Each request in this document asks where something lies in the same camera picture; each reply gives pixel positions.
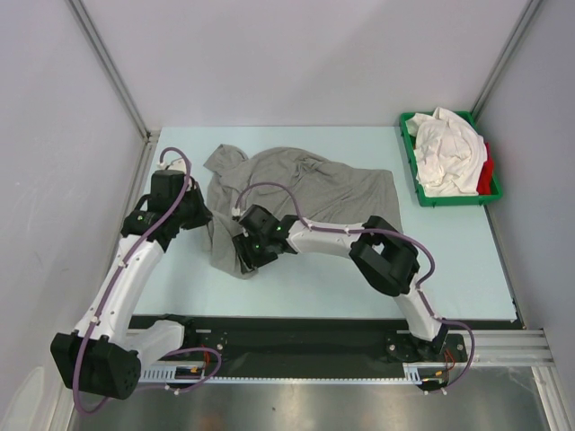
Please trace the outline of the grey t-shirt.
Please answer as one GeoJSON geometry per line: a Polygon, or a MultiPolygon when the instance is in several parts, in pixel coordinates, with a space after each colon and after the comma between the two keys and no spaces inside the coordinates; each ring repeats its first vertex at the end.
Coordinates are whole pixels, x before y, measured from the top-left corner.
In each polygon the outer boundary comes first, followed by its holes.
{"type": "Polygon", "coordinates": [[[275,217],[301,213],[324,223],[356,224],[370,216],[402,230],[394,176],[387,170],[358,169],[291,147],[275,147],[248,157],[220,145],[205,161],[212,173],[207,206],[213,214],[204,237],[212,267],[244,279],[233,238],[241,232],[231,211],[260,205],[275,217]]]}

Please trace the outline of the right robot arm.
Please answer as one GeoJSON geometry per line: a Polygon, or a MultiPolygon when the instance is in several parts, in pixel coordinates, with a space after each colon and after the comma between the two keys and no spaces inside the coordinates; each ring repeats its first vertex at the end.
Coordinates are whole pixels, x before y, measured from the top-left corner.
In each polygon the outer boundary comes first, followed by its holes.
{"type": "Polygon", "coordinates": [[[233,244],[244,274],[282,254],[348,259],[372,288],[394,299],[421,358],[435,360],[446,351],[448,328],[421,291],[436,262],[420,242],[397,232],[383,218],[372,215],[364,224],[318,223],[297,215],[278,220],[265,208],[253,206],[233,220],[242,230],[233,244]]]}

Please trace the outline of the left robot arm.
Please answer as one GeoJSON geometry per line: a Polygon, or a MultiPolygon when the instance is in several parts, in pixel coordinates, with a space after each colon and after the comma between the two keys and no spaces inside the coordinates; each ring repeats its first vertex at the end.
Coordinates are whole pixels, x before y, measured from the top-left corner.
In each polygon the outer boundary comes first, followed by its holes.
{"type": "Polygon", "coordinates": [[[193,356],[198,336],[179,318],[156,321],[134,338],[128,327],[147,280],[182,230],[207,225],[211,213],[191,176],[168,170],[152,176],[151,189],[125,218],[117,255],[88,311],[50,345],[64,385],[81,393],[125,400],[142,371],[174,353],[193,356]]]}

